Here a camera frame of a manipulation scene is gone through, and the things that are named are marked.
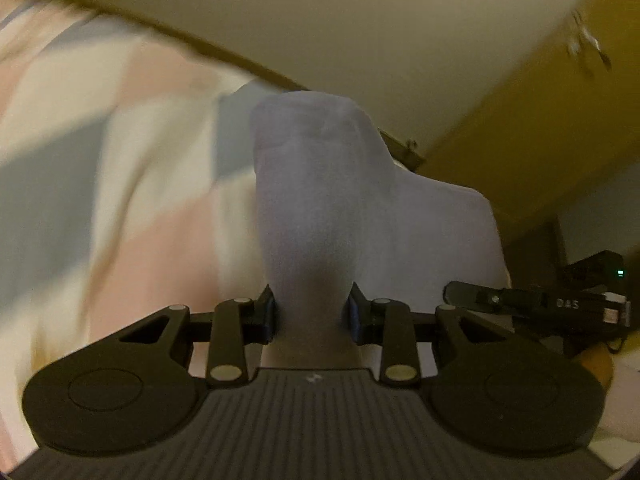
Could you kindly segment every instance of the round black disc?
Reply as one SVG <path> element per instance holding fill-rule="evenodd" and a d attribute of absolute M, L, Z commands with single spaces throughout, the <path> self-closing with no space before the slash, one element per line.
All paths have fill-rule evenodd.
<path fill-rule="evenodd" d="M 475 344 L 433 379 L 430 404 L 453 432 L 505 454 L 585 446 L 604 405 L 598 381 L 540 346 Z"/>
<path fill-rule="evenodd" d="M 113 454 L 152 443 L 191 415 L 193 378 L 153 345 L 88 347 L 39 371 L 22 398 L 40 445 Z"/>

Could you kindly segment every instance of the white wall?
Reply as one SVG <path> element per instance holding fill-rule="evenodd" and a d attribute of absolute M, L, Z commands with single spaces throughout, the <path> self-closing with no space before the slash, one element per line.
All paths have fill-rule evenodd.
<path fill-rule="evenodd" d="M 576 262 L 605 249 L 640 250 L 640 162 L 558 215 L 566 256 Z"/>
<path fill-rule="evenodd" d="M 578 0 L 94 0 L 354 98 L 425 150 Z"/>

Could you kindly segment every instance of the round silver pin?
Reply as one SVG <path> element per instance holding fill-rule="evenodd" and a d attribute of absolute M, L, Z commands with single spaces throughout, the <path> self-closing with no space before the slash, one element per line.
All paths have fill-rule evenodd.
<path fill-rule="evenodd" d="M 242 370 L 234 365 L 218 365 L 211 369 L 209 375 L 217 381 L 235 381 L 242 375 Z"/>
<path fill-rule="evenodd" d="M 409 365 L 391 365 L 385 370 L 385 375 L 392 381 L 410 381 L 418 371 Z"/>

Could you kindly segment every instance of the bedsheet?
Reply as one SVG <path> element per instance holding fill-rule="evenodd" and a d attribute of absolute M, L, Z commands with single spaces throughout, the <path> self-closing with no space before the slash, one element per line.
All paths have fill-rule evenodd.
<path fill-rule="evenodd" d="M 121 19 L 0 0 L 0 470 L 35 447 L 39 368 L 262 290 L 248 112 L 278 92 Z"/>

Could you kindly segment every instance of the metal pin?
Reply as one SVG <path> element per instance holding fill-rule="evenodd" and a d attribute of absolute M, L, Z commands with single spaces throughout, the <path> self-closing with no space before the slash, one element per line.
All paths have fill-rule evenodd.
<path fill-rule="evenodd" d="M 218 365 L 209 375 L 217 381 L 235 381 L 242 375 L 242 370 L 234 365 Z"/>
<path fill-rule="evenodd" d="M 391 365 L 385 370 L 385 375 L 392 381 L 410 381 L 418 372 L 409 365 Z"/>

